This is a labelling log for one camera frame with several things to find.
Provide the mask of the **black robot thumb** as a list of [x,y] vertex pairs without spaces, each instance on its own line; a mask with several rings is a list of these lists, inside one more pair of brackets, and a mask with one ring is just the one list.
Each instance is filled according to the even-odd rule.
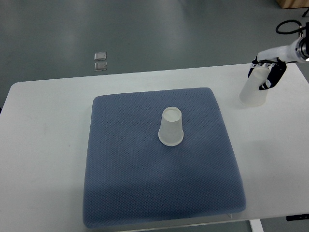
[[276,84],[280,81],[280,79],[284,75],[286,69],[287,69],[286,63],[278,59],[277,62],[271,68],[266,81],[259,86],[259,90],[267,90],[275,87]]

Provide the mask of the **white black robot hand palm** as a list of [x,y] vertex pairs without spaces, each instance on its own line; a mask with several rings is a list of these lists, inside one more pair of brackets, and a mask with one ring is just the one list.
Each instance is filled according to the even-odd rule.
[[278,60],[284,63],[301,62],[299,44],[275,47],[261,51],[256,56],[256,63],[276,63]]

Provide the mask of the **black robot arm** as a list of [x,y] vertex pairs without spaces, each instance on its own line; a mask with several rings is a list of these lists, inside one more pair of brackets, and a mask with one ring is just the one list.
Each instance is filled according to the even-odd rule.
[[[280,26],[287,23],[296,23],[298,28],[292,31],[280,31]],[[252,61],[248,76],[257,67],[270,69],[266,80],[259,86],[259,90],[267,90],[275,87],[284,75],[288,63],[306,63],[309,61],[309,24],[304,26],[298,20],[286,20],[276,26],[277,34],[298,34],[298,38],[290,45],[279,46],[261,51]]]

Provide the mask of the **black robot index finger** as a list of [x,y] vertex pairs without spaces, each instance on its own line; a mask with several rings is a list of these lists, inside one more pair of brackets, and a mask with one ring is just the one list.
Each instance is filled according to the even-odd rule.
[[253,72],[253,70],[255,69],[255,67],[257,66],[257,64],[258,64],[258,60],[257,60],[257,58],[255,58],[255,59],[251,62],[250,69],[249,69],[249,72],[248,72],[248,78],[250,77],[251,73]]

